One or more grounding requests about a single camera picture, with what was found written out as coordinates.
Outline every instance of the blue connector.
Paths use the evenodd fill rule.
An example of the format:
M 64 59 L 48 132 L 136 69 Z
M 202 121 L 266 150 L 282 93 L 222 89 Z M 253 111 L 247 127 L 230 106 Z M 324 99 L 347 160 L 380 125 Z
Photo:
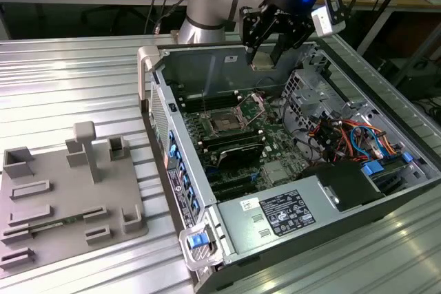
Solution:
M 191 237 L 187 238 L 187 241 L 190 249 L 199 248 L 209 244 L 208 235 L 206 233 L 192 235 Z
M 188 178 L 188 175 L 184 175 L 184 189 L 188 189 L 188 187 L 190 186 L 190 179 Z
M 402 158 L 403 158 L 404 161 L 406 161 L 407 163 L 413 161 L 413 156 L 412 156 L 408 151 L 405 151 L 405 152 L 402 154 Z
M 193 197 L 194 197 L 194 190 L 193 190 L 193 187 L 190 187 L 188 189 L 188 198 L 189 198 L 189 200 L 191 200 Z
M 361 170 L 368 176 L 376 174 L 384 170 L 383 166 L 378 161 L 366 162 Z
M 197 200 L 193 200 L 192 206 L 193 206 L 193 210 L 199 212 L 199 203 Z
M 172 146 L 170 146 L 170 150 L 168 151 L 168 156 L 170 158 L 174 158 L 176 156 L 177 151 L 178 151 L 178 147 L 176 146 L 176 144 L 173 144 Z

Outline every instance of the orange wire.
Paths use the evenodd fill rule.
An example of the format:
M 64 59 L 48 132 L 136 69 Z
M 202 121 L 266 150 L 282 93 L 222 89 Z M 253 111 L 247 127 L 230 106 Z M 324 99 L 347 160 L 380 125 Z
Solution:
M 377 132 L 381 132 L 382 131 L 382 130 L 378 129 L 377 127 L 373 127 L 372 125 L 367 124 L 367 123 L 357 123 L 356 121 L 353 121 L 353 120 L 343 120 L 343 122 L 346 123 L 346 124 L 349 124 L 349 125 L 351 125 L 353 127 L 357 127 L 359 125 L 364 125 L 365 127 L 368 127 L 369 129 L 373 129 L 373 130 L 375 130 Z M 387 140 L 387 138 L 385 136 L 383 136 L 381 138 L 384 138 L 383 139 L 383 141 L 384 141 L 384 148 L 386 148 L 386 150 L 389 153 L 396 154 L 396 152 L 393 150 L 392 146 L 389 144 L 389 141 Z
M 349 148 L 349 155 L 353 156 L 352 144 L 349 142 L 349 139 L 347 138 L 346 132 L 342 128 L 340 128 L 340 130 L 342 131 L 342 137 L 345 139 L 346 144 Z

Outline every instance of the warning label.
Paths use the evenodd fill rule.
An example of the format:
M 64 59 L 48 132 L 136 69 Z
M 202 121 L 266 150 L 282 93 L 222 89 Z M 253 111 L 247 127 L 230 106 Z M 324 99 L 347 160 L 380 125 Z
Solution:
M 316 222 L 297 190 L 260 201 L 260 206 L 279 237 Z

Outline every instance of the motherboard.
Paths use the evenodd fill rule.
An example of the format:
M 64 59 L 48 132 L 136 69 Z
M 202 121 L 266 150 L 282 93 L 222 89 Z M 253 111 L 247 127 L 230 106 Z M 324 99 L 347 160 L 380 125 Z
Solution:
M 308 167 L 260 92 L 184 100 L 181 112 L 219 201 L 295 180 Z

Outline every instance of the slot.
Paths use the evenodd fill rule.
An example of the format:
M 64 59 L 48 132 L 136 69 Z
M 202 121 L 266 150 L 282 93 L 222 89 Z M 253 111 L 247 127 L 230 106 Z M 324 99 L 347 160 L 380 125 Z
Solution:
M 143 228 L 143 216 L 138 205 L 135 205 L 135 214 L 124 213 L 121 208 L 121 228 L 124 233 L 137 231 Z
M 205 96 L 204 98 L 186 98 L 184 100 L 185 111 L 196 113 L 218 108 L 234 107 L 239 104 L 234 94 L 226 96 Z
M 91 230 L 85 233 L 86 237 L 91 237 L 96 234 L 105 233 L 105 228 Z
M 0 241 L 2 241 L 5 245 L 9 245 L 20 240 L 30 239 L 32 238 L 32 234 L 28 227 L 29 224 L 22 224 L 17 227 L 4 229 L 0 234 Z
M 86 223 L 94 220 L 100 220 L 109 216 L 105 206 L 93 207 L 83 211 L 83 219 Z
M 30 184 L 18 185 L 12 188 L 10 199 L 17 200 L 28 196 L 35 196 L 50 191 L 49 180 L 31 182 Z
M 109 240 L 112 237 L 109 225 L 97 227 L 84 232 L 85 241 L 87 244 L 95 244 L 104 240 Z
M 8 221 L 9 226 L 14 226 L 18 224 L 28 223 L 33 220 L 40 220 L 41 218 L 46 218 L 52 216 L 53 210 L 50 205 L 45 205 L 44 207 L 39 207 L 31 212 L 25 211 L 25 212 L 18 212 L 18 213 L 11 213 L 10 219 Z
M 14 266 L 22 265 L 28 262 L 32 262 L 34 251 L 28 247 L 17 249 L 7 255 L 3 255 L 0 258 L 0 268 L 8 270 Z

